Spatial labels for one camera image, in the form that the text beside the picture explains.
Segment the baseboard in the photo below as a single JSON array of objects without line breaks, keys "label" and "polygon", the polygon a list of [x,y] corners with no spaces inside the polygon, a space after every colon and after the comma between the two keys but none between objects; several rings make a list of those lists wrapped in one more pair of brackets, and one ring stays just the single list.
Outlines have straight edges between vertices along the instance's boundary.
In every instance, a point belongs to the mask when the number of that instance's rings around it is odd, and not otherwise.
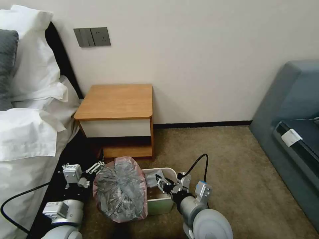
[{"label": "baseboard", "polygon": [[165,128],[201,128],[201,127],[215,127],[215,126],[250,125],[251,122],[252,122],[252,120],[220,121],[220,122],[199,122],[199,123],[154,124],[154,129],[165,129]]}]

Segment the wooden nightstand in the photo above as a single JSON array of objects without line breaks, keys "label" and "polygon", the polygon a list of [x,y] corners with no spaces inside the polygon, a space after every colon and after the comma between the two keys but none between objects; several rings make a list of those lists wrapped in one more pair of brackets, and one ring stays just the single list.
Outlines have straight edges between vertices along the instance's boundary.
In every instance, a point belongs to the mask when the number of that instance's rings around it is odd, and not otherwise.
[{"label": "wooden nightstand", "polygon": [[154,157],[151,84],[93,85],[74,118],[105,158]]}]

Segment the wall socket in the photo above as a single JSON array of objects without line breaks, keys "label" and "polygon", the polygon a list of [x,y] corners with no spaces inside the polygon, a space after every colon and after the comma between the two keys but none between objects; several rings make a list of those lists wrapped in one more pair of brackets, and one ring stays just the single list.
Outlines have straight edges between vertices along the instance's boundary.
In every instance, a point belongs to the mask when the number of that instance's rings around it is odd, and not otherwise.
[{"label": "wall socket", "polygon": [[73,29],[80,47],[110,46],[109,32],[104,28],[75,28]]}]

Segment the garbage bag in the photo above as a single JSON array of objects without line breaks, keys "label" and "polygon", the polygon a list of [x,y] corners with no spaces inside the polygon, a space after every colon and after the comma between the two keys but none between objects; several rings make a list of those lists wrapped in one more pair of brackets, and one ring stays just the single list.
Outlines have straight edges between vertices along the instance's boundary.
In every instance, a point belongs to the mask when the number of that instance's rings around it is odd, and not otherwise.
[{"label": "garbage bag", "polygon": [[128,156],[105,165],[93,182],[98,209],[115,222],[147,217],[147,187],[142,170]]},{"label": "garbage bag", "polygon": [[156,180],[156,176],[155,175],[159,175],[162,178],[164,178],[163,172],[161,169],[151,172],[151,173],[146,173],[145,176],[145,181],[146,181],[146,186],[148,188],[153,188],[153,187],[157,187],[157,180]]}]

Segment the black bed frame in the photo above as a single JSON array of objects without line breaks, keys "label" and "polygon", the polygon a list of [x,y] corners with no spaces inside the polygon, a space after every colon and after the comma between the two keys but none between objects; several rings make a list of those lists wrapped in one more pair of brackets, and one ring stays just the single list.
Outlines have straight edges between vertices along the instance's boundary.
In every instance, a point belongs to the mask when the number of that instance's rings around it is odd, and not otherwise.
[{"label": "black bed frame", "polygon": [[[53,50],[61,75],[65,75],[69,79],[70,83],[76,90],[78,97],[83,99],[83,94],[76,81],[68,55],[52,22],[46,30],[45,36],[47,43]],[[80,164],[81,167],[85,169],[91,166],[94,162],[94,154],[86,144],[84,135],[79,130],[77,135],[66,145],[65,149],[61,153],[55,172],[52,176],[51,183],[47,188],[37,216],[32,224],[30,234],[27,238],[42,238],[50,229],[52,229],[51,220],[42,215],[42,211],[47,202],[61,200],[61,193],[63,193],[66,185],[63,175],[58,173],[58,171],[62,169],[61,166],[66,163]]]}]

